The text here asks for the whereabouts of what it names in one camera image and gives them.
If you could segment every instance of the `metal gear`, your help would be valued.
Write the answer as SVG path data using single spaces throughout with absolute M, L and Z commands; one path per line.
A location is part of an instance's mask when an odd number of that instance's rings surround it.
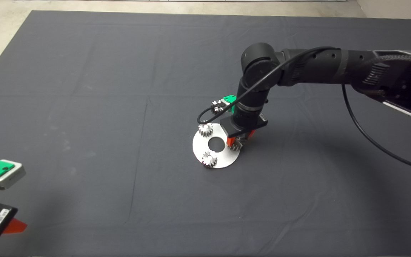
M 217 158 L 214 155 L 214 151 L 207 151 L 202 156 L 201 163 L 207 168 L 213 168 L 217 164 Z
M 231 145 L 230 149 L 233 151 L 240 151 L 242 146 L 245 144 L 247 140 L 245 138 L 236 137 L 234 140 L 233 145 Z
M 198 126 L 198 130 L 199 130 L 199 133 L 201 134 L 201 136 L 203 136 L 203 137 L 208 137 L 208 136 L 210 136 L 210 135 L 212 134 L 213 125 L 212 125 L 212 123 L 207 123 L 207 124 L 204 124 L 204 125 L 199 125 L 199 126 Z
M 218 114 L 220 111 L 223 111 L 223 107 L 226 106 L 221 100 L 212 102 L 212 113 Z

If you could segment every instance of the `circular hole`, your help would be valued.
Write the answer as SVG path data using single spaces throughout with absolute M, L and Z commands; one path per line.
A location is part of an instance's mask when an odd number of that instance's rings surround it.
M 225 142 L 219 137 L 213 137 L 209 140 L 209 148 L 215 153 L 219 153 L 225 148 Z

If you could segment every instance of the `orange tab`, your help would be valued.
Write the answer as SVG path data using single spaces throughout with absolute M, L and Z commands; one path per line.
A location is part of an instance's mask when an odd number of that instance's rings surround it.
M 251 138 L 255 132 L 256 132 L 256 130 L 252 130 L 252 131 L 250 132 L 250 134 L 248 135 L 248 138 Z
M 233 137 L 233 138 L 228 138 L 228 140 L 226 140 L 227 145 L 228 145 L 229 147 L 233 146 L 234 140 L 235 140 L 235 137 Z
M 25 223 L 13 218 L 10 223 L 7 225 L 6 229 L 3 231 L 3 234 L 13 234 L 13 233 L 22 233 L 25 231 L 26 227 Z

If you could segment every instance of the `floor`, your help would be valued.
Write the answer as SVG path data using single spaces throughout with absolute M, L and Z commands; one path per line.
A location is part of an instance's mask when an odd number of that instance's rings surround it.
M 31 10 L 79 10 L 261 16 L 366 17 L 359 2 L 158 2 L 0 0 L 0 54 Z

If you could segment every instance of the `aluminum disc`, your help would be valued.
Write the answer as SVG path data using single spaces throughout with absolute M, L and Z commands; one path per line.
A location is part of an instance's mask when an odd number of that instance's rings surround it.
M 199 162 L 202 161 L 202 156 L 205 152 L 210 151 L 213 152 L 209 148 L 209 140 L 214 137 L 219 137 L 223 140 L 225 144 L 225 148 L 221 152 L 214 152 L 214 156 L 217 158 L 217 163 L 213 166 L 214 169 L 220 169 L 224 167 L 228 167 L 229 165 L 233 164 L 233 162 L 239 156 L 239 151 L 232 151 L 228 148 L 226 141 L 228 139 L 225 131 L 222 129 L 220 124 L 212 123 L 213 131 L 212 134 L 208 137 L 202 136 L 199 131 L 196 132 L 193 138 L 193 153 L 194 156 L 198 159 Z

